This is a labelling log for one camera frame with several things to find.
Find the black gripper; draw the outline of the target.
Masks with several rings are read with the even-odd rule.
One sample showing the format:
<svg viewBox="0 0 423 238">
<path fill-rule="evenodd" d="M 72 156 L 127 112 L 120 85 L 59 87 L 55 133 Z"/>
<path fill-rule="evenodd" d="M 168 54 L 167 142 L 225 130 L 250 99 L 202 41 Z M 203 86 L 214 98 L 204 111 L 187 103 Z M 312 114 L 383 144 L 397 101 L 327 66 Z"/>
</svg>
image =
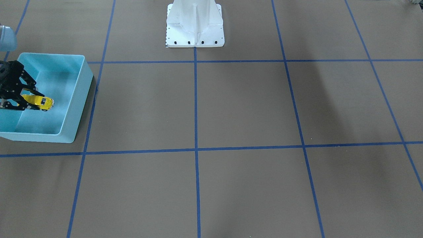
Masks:
<svg viewBox="0 0 423 238">
<path fill-rule="evenodd" d="M 21 111 L 31 109 L 33 104 L 26 101 L 21 94 L 29 92 L 31 95 L 36 95 L 36 81 L 24 71 L 23 64 L 17 60 L 1 61 L 0 70 L 0 109 Z"/>
</svg>

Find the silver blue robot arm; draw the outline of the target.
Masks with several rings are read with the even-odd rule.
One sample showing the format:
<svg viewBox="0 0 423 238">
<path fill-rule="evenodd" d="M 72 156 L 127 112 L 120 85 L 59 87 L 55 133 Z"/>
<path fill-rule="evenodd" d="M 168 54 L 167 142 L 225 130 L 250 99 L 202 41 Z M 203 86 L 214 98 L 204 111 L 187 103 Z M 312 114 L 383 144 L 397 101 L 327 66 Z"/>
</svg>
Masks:
<svg viewBox="0 0 423 238">
<path fill-rule="evenodd" d="M 1 25 L 1 51 L 13 51 L 17 48 L 17 38 L 14 30 Z M 39 110 L 40 108 L 28 102 L 21 95 L 22 91 L 29 91 L 39 95 L 36 90 L 36 81 L 24 69 L 24 65 L 17 60 L 1 61 L 0 74 L 1 109 Z"/>
</svg>

